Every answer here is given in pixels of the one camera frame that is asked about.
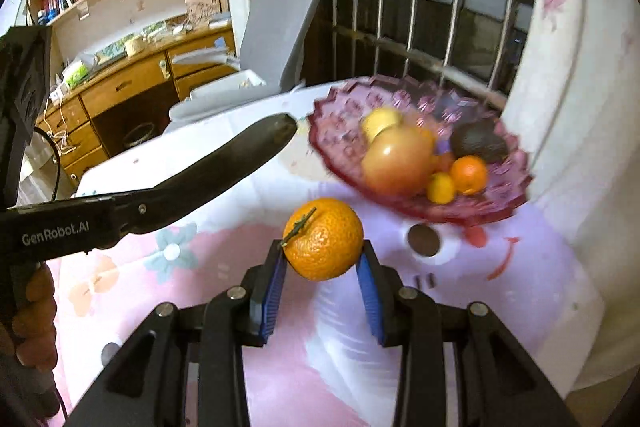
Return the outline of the left hand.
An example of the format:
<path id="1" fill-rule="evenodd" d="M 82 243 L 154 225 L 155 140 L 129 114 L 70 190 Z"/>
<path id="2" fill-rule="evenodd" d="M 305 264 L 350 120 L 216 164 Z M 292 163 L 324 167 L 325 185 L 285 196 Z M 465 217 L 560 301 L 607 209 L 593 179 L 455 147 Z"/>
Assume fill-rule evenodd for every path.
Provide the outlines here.
<path id="1" fill-rule="evenodd" d="M 60 409 L 54 284 L 49 267 L 1 273 L 1 424 L 38 426 Z"/>

